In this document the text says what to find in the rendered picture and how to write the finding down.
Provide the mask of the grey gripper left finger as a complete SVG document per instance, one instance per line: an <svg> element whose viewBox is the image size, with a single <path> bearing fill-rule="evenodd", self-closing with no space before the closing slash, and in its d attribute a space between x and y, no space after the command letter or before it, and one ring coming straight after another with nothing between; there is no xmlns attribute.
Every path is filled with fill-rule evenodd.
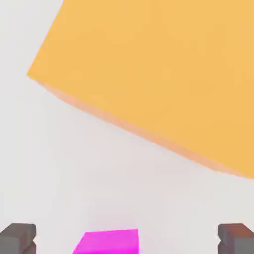
<svg viewBox="0 0 254 254"><path fill-rule="evenodd" d="M36 254L35 224L11 223L0 233L0 254Z"/></svg>

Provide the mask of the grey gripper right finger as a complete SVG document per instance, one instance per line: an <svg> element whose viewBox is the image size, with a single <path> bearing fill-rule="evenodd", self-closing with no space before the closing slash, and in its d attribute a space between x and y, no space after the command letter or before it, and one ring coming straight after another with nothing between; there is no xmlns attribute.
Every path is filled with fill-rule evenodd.
<svg viewBox="0 0 254 254"><path fill-rule="evenodd" d="M254 254L254 232L242 223L219 224L218 254Z"/></svg>

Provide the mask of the small magenta cube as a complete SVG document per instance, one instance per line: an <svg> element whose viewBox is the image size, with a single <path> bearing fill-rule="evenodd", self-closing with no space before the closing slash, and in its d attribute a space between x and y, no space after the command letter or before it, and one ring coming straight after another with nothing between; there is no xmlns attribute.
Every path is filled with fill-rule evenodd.
<svg viewBox="0 0 254 254"><path fill-rule="evenodd" d="M139 254L138 230L86 232L73 254Z"/></svg>

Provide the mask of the large orange box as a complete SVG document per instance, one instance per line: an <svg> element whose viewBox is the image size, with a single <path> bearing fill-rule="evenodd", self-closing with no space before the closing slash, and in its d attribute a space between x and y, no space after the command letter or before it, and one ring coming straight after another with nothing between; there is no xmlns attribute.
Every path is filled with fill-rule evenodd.
<svg viewBox="0 0 254 254"><path fill-rule="evenodd" d="M27 75L186 158L254 179L254 0L63 0Z"/></svg>

